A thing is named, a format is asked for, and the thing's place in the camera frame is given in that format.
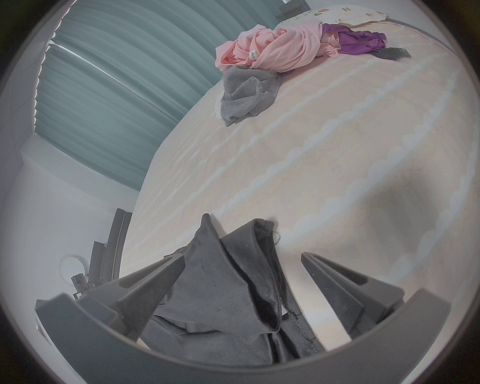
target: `mattress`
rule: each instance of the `mattress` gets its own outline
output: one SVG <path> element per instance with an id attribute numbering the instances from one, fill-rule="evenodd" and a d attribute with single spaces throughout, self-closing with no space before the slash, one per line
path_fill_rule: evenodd
<path id="1" fill-rule="evenodd" d="M 210 213 L 220 236 L 254 218 L 275 222 L 278 257 L 313 331 L 349 341 L 300 263 L 313 252 L 452 303 L 444 341 L 478 281 L 479 99 L 442 44 L 391 22 L 398 62 L 317 58 L 284 77 L 275 103 L 225 127 L 218 83 L 158 149 L 123 251 L 124 276 L 186 245 Z"/>

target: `wall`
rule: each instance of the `wall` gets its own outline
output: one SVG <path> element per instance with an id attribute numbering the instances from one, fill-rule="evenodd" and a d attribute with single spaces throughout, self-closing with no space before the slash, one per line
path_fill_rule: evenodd
<path id="1" fill-rule="evenodd" d="M 77 163 L 36 134 L 20 154 L 24 165 L 0 220 L 0 291 L 36 352 L 66 383 L 81 383 L 37 331 L 35 302 L 75 292 L 59 274 L 61 258 L 76 254 L 89 261 L 93 242 L 107 242 L 116 209 L 131 212 L 138 193 Z"/>
<path id="2" fill-rule="evenodd" d="M 33 133 L 33 100 L 40 62 L 48 41 L 73 1 L 52 15 L 24 47 L 4 89 L 0 90 L 0 216 L 23 164 L 20 148 Z"/>
<path id="3" fill-rule="evenodd" d="M 446 37 L 411 0 L 306 0 L 312 10 L 321 9 L 332 4 L 356 4 L 376 11 L 386 12 L 392 20 L 410 24 L 436 37 L 448 46 Z"/>

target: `pillowcase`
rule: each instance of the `pillowcase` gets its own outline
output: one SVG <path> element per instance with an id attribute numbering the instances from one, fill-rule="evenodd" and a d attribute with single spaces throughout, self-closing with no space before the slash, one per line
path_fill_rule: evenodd
<path id="1" fill-rule="evenodd" d="M 355 27 L 365 23 L 383 21 L 387 18 L 386 13 L 374 11 L 371 8 L 360 5 L 329 5 L 325 8 L 301 13 L 279 23 L 275 29 L 301 25 L 310 20 L 320 20 L 327 24 L 342 24 L 347 27 Z"/>

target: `clothing tag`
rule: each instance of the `clothing tag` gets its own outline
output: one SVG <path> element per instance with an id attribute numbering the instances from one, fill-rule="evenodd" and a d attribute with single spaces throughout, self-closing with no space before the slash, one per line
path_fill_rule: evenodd
<path id="1" fill-rule="evenodd" d="M 258 59 L 257 51 L 256 50 L 250 51 L 248 57 L 250 58 L 250 60 L 257 60 Z"/>

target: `curtain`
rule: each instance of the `curtain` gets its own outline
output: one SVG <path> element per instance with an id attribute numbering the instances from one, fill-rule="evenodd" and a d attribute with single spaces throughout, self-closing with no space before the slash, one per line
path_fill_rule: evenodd
<path id="1" fill-rule="evenodd" d="M 78 0 L 42 64 L 35 131 L 139 190 L 162 141 L 221 78 L 215 48 L 282 0 Z"/>

